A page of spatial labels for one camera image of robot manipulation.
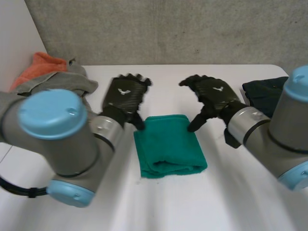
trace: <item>green towel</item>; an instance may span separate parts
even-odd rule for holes
[[[197,137],[187,131],[188,125],[184,115],[152,116],[145,120],[145,130],[134,132],[142,177],[188,175],[207,168]]]

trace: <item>concrete wall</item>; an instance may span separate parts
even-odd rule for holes
[[[81,64],[308,63],[304,0],[26,0],[51,55]]]

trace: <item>light blue cap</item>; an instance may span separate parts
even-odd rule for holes
[[[27,98],[19,108],[20,127],[29,135],[58,140],[71,136],[87,122],[81,99],[69,90],[41,91]]]
[[[290,190],[300,190],[308,186],[308,161],[286,171],[279,178]]]
[[[283,88],[291,98],[308,102],[308,65],[295,69]]]
[[[87,207],[95,193],[83,187],[59,180],[51,180],[47,193],[57,201],[79,208]]]

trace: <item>logo on hand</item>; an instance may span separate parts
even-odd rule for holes
[[[118,91],[121,93],[121,95],[126,95],[126,94],[130,93],[129,90],[122,91],[122,89],[119,89],[119,88],[118,88]]]
[[[220,88],[213,88],[213,89],[222,91],[222,90],[223,90],[223,87],[220,87]]]

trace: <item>table surface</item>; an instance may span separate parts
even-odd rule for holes
[[[286,76],[274,65],[85,68],[89,78],[99,82],[99,88],[87,96],[95,112],[100,110],[110,78],[140,73],[153,81],[141,106],[143,118],[184,114],[190,120],[202,107],[193,92],[178,87],[190,75],[221,78],[241,99],[243,83]],[[208,162],[205,171],[150,180],[140,178],[133,127],[126,126],[124,139],[89,207],[67,206],[49,196],[27,199],[0,190],[0,230],[306,231],[308,191],[288,191],[244,147],[227,146],[223,130],[222,121],[211,119],[196,132]],[[33,152],[1,144],[1,159],[0,175],[23,187],[46,186],[53,176],[45,160]]]

